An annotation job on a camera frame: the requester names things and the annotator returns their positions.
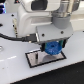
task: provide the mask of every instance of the cable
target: cable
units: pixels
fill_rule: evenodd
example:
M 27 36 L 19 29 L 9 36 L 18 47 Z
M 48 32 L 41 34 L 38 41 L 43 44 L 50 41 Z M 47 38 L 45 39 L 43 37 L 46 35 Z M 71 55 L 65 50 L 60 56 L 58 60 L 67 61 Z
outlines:
M 30 34 L 26 37 L 22 37 L 22 38 L 14 38 L 14 37 L 9 37 L 6 35 L 3 35 L 0 33 L 0 37 L 7 39 L 7 40 L 12 40 L 12 41 L 22 41 L 22 42 L 37 42 L 37 37 L 36 34 Z

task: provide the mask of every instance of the dark background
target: dark background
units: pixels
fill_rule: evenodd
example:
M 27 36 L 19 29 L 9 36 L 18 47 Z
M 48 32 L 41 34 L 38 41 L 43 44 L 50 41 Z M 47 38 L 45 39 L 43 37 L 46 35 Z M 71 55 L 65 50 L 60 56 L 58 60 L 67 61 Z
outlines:
M 53 70 L 13 84 L 84 84 L 84 62 Z

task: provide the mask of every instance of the white panel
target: white panel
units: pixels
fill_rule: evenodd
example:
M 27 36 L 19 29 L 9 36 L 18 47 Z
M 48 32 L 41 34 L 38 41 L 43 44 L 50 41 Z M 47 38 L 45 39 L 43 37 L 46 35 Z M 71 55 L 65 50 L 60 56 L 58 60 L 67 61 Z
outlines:
M 14 30 L 11 14 L 0 15 L 0 33 L 14 37 Z M 67 59 L 50 64 L 45 64 L 36 68 L 30 68 L 25 57 L 25 53 L 30 50 L 38 49 L 36 44 L 29 44 L 26 42 L 13 42 L 0 38 L 0 46 L 4 50 L 0 52 L 0 84 L 8 84 L 22 79 L 30 78 L 32 76 L 42 74 L 54 69 L 75 64 L 84 61 L 84 33 L 76 32 L 69 39 L 64 54 Z

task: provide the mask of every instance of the screw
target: screw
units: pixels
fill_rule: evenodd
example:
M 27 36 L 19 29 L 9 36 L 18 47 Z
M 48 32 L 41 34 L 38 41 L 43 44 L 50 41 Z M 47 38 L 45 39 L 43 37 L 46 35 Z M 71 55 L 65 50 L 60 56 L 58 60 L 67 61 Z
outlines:
M 63 31 L 61 31 L 61 34 L 63 34 L 64 32 Z
M 2 26 L 3 26 L 3 24 L 0 23 L 0 27 L 2 27 Z
M 13 17 L 14 15 L 12 14 L 11 16 Z
M 42 36 L 44 37 L 44 36 L 45 36 L 45 34 L 42 34 Z

